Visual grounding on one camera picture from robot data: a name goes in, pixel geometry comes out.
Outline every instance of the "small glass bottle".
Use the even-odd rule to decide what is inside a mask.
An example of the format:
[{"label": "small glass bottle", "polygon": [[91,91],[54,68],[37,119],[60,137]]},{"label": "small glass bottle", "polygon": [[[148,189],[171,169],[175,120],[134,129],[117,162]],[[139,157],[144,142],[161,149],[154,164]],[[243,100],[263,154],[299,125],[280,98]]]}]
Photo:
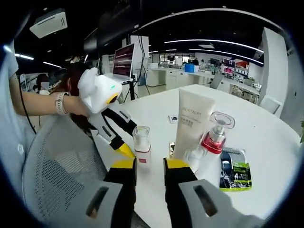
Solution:
[{"label": "small glass bottle", "polygon": [[234,125],[233,117],[214,112],[210,117],[210,130],[203,136],[198,145],[186,151],[184,160],[198,179],[201,179],[206,172],[220,173],[215,162],[219,162],[220,166],[220,154],[225,145],[227,133]]},{"label": "small glass bottle", "polygon": [[138,163],[151,163],[151,144],[149,142],[150,128],[146,126],[136,126],[133,130],[133,140],[135,156]]}]

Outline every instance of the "dark hair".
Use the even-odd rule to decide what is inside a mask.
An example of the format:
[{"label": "dark hair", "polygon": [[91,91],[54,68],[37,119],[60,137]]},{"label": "dark hair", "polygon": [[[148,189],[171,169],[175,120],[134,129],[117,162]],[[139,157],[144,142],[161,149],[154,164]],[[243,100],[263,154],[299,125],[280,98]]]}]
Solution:
[{"label": "dark hair", "polygon": [[[89,67],[84,63],[72,63],[67,67],[65,75],[63,76],[61,82],[53,91],[55,92],[69,92],[72,96],[79,96],[78,81],[81,75]],[[71,88],[68,86],[68,80],[70,79]],[[81,128],[85,133],[89,133],[90,129],[95,129],[83,115],[70,114],[71,119],[76,125]]]},{"label": "dark hair", "polygon": [[[64,76],[62,77],[61,82],[54,90],[54,92],[70,92],[72,96],[79,96],[78,90],[78,81],[81,75],[85,72],[85,70],[89,69],[89,67],[84,63],[72,63],[67,67]],[[68,80],[70,79],[71,90],[68,87]]]},{"label": "dark hair", "polygon": [[37,86],[38,91],[41,90],[41,82],[49,82],[49,78],[46,74],[40,74],[37,76],[36,86]]}]

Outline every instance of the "person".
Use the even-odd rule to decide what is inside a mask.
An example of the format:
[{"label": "person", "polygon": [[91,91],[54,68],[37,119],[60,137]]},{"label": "person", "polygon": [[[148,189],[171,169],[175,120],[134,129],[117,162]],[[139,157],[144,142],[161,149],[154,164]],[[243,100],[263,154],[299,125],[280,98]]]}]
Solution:
[{"label": "person", "polygon": [[202,59],[200,65],[199,65],[200,68],[203,69],[203,68],[206,67],[206,65],[207,65],[207,64],[206,64],[205,61]]},{"label": "person", "polygon": [[194,65],[198,66],[198,65],[199,65],[198,58],[195,58],[195,59],[192,61],[192,63],[193,63]]},{"label": "person", "polygon": [[225,71],[226,71],[226,66],[225,66],[224,63],[221,63],[221,65],[220,65],[220,72],[221,72],[221,74],[224,75]]},{"label": "person", "polygon": [[49,95],[49,78],[46,74],[40,74],[36,79],[37,94]]},{"label": "person", "polygon": [[[66,70],[65,75],[63,76],[61,82],[54,89],[51,95],[60,92],[69,92],[72,96],[79,96],[78,89],[78,81],[81,75],[85,72],[85,70],[89,69],[89,67],[80,62],[72,63]],[[70,114],[73,122],[82,129],[87,135],[91,136],[91,129],[95,129],[87,120],[87,118],[83,115]]]},{"label": "person", "polygon": [[[13,42],[7,45],[5,54],[0,70],[0,127],[5,132],[0,137],[0,160],[13,189],[22,198],[25,154],[35,137],[23,117],[26,115],[23,104],[29,116],[53,115],[57,114],[57,97],[20,91]],[[87,108],[78,96],[65,95],[58,102],[67,113],[87,115]]]}]

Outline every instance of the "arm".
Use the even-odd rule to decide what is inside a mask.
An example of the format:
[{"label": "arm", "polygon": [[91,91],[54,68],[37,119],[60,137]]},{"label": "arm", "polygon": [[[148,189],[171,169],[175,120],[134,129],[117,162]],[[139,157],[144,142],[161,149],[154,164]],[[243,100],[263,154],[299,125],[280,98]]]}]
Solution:
[{"label": "arm", "polygon": [[[16,74],[9,80],[10,96],[17,114],[25,115],[21,101],[19,82]],[[56,114],[56,96],[39,95],[36,93],[22,92],[25,108],[29,116]],[[68,113],[87,115],[87,109],[77,96],[64,96],[64,109]]]}]

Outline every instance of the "ceiling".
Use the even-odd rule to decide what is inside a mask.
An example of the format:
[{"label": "ceiling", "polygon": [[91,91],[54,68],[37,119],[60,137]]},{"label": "ceiling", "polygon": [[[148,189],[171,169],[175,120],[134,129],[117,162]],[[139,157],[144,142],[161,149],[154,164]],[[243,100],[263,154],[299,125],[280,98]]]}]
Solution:
[{"label": "ceiling", "polygon": [[[112,6],[100,7],[77,6],[64,7],[68,27],[64,30],[50,34],[42,39],[37,38],[29,28],[35,19],[57,8],[37,8],[33,11],[30,20],[15,40],[15,52],[35,58],[33,61],[18,58],[21,73],[50,72],[57,70],[54,66],[43,64],[49,62],[65,67],[68,62],[65,59],[71,56],[83,56],[84,39],[98,26],[98,19],[105,10]],[[140,26],[164,16],[185,10],[201,8],[222,8],[222,4],[197,3],[196,0],[154,0],[143,1],[142,21]],[[266,17],[278,24],[281,19],[278,14],[267,14],[266,10],[258,9],[258,6],[242,6],[241,4],[226,5],[227,8],[249,11]],[[258,48],[261,44],[263,27],[268,27],[276,32],[280,30],[255,17],[224,11],[205,11],[176,15],[155,22],[149,26],[134,32],[135,35],[149,37],[150,51],[177,49],[178,52],[190,52],[189,48],[199,48],[199,44],[210,42],[180,42],[164,44],[165,41],[179,39],[216,39],[232,41]],[[241,46],[212,42],[215,49],[252,58],[255,50]],[[114,40],[107,47],[100,50],[101,53],[113,54],[121,47],[121,40]],[[88,59],[97,58],[97,55],[89,55]]]}]

